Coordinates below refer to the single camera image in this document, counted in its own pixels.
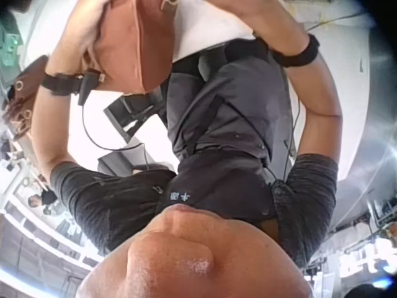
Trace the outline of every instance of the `person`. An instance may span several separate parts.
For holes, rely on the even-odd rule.
[[[225,49],[227,64],[208,81],[192,69],[195,55],[174,65],[167,129],[178,175],[154,169],[118,178],[77,165],[67,150],[70,96],[38,92],[32,137],[42,173],[106,254],[78,297],[311,296],[299,268],[324,240],[336,203],[342,112],[334,81],[317,52],[285,70],[275,62],[270,53],[288,59],[313,46],[278,0],[207,1],[261,39],[243,44],[255,48],[250,56]],[[78,73],[107,2],[78,1],[48,76]],[[277,154],[284,73],[306,121],[288,178],[271,183],[264,166]]]
[[[42,195],[34,194],[27,200],[30,208],[45,206],[43,214],[50,216],[59,216],[66,211],[66,207],[58,200],[56,194],[51,190],[43,190]]]

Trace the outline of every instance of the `gray t-shirt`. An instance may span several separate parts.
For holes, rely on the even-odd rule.
[[[190,173],[187,167],[178,177],[170,171],[150,170],[119,178],[89,171],[74,163],[62,163],[53,170],[51,185],[83,232],[105,253],[116,249],[158,212],[175,203],[178,193],[178,203],[212,210],[225,218],[253,225],[260,220],[277,218],[282,248],[297,266],[304,268],[328,231],[336,203],[337,164],[325,156],[302,155],[297,158],[287,181],[276,181],[269,186],[262,179],[260,162],[255,158],[240,153],[233,156],[221,150],[217,154],[218,157],[211,157],[211,167],[201,167],[200,176],[194,171]],[[196,166],[209,161],[206,154],[195,158]],[[211,183],[200,179],[205,176],[211,177]],[[181,179],[192,188],[187,190],[185,185],[181,189],[177,183]],[[244,202],[233,202],[234,206],[246,206],[244,213],[238,214],[236,208],[230,209],[233,204],[224,198],[244,189],[249,189],[248,196],[233,197],[233,200],[244,198]]]

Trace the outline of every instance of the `man's arm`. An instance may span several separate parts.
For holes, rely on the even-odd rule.
[[[309,44],[304,28],[278,0],[208,0],[240,17],[273,50],[298,55]],[[321,55],[309,65],[287,68],[299,100],[306,108],[306,124],[298,154],[316,153],[339,161],[342,111],[334,80]]]
[[[47,74],[77,74],[83,53],[97,36],[98,22],[108,1],[78,1],[48,61]],[[54,96],[50,90],[40,87],[32,119],[32,138],[37,160],[47,181],[58,164],[74,161],[68,153],[69,112],[70,96]]]

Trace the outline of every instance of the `t-shirt sleeve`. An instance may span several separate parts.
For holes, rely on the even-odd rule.
[[[297,158],[287,182],[272,188],[281,246],[304,268],[324,241],[336,200],[338,165],[322,155]]]
[[[156,212],[159,194],[139,177],[108,176],[68,162],[58,165],[50,180],[61,202],[103,253],[139,232]]]

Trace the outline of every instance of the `brown leather bag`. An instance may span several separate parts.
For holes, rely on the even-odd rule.
[[[105,74],[97,90],[146,94],[169,76],[178,0],[111,0],[83,71]]]
[[[14,127],[14,140],[23,137],[30,130],[36,95],[44,80],[47,62],[48,56],[36,59],[18,75],[8,92],[9,103],[3,119]]]

